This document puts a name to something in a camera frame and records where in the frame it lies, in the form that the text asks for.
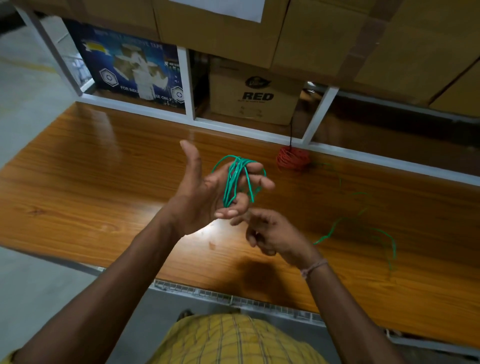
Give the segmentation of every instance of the person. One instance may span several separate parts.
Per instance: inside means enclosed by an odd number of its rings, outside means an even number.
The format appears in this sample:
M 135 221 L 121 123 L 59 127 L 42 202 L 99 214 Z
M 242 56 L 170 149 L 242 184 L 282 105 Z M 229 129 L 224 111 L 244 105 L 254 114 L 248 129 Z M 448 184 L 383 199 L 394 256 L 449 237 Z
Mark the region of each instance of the person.
M 145 291 L 178 240 L 212 222 L 247 222 L 247 240 L 266 255 L 280 254 L 301 270 L 344 363 L 404 363 L 394 345 L 369 319 L 322 254 L 289 221 L 272 210 L 249 208 L 238 192 L 229 207 L 222 197 L 229 164 L 202 178 L 198 150 L 180 142 L 185 175 L 173 198 L 90 286 L 54 315 L 3 363 L 105 363 Z M 247 165 L 250 181 L 275 184 Z M 246 183 L 243 175 L 241 188 Z M 306 343 L 248 316 L 191 315 L 180 319 L 149 363 L 325 363 Z

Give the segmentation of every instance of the white paper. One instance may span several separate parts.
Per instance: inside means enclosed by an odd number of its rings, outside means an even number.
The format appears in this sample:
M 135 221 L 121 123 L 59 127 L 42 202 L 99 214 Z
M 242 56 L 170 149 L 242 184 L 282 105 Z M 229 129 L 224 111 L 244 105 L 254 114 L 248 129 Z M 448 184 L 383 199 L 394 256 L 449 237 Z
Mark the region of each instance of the white paper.
M 265 0 L 170 0 L 195 8 L 261 23 Z

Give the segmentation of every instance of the forearm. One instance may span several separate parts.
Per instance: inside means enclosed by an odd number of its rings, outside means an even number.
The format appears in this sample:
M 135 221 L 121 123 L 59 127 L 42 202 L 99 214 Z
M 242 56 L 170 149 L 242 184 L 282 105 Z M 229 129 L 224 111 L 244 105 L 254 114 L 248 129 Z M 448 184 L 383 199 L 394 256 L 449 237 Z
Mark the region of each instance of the forearm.
M 329 265 L 314 269 L 307 283 L 342 362 L 405 363 Z
M 104 363 L 179 236 L 160 211 L 129 248 L 21 348 L 15 363 Z

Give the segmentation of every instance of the yellow checkered shirt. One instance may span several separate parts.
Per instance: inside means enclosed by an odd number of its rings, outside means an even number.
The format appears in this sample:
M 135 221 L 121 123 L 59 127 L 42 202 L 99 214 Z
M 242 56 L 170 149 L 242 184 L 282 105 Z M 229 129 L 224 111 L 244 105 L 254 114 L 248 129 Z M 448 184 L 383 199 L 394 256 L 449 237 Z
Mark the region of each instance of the yellow checkered shirt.
M 1 364 L 11 362 L 12 354 Z M 147 364 L 320 363 L 309 344 L 245 315 L 194 315 L 170 329 Z

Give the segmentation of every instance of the wooden table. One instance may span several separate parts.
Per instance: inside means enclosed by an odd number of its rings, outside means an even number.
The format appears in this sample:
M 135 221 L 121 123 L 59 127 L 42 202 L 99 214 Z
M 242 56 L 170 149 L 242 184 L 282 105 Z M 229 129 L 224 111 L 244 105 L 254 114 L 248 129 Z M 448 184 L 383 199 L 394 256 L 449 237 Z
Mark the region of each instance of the wooden table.
M 204 173 L 227 154 L 262 162 L 277 189 L 256 205 L 313 241 L 368 207 L 320 246 L 360 305 L 383 327 L 480 347 L 480 189 L 470 185 L 321 154 L 307 173 L 280 172 L 278 145 L 74 104 L 0 172 L 0 243 L 107 267 L 173 196 L 183 138 Z M 366 227 L 395 238 L 394 270 Z M 298 271 L 250 248 L 244 230 L 215 221 L 183 238 L 157 277 L 316 312 Z

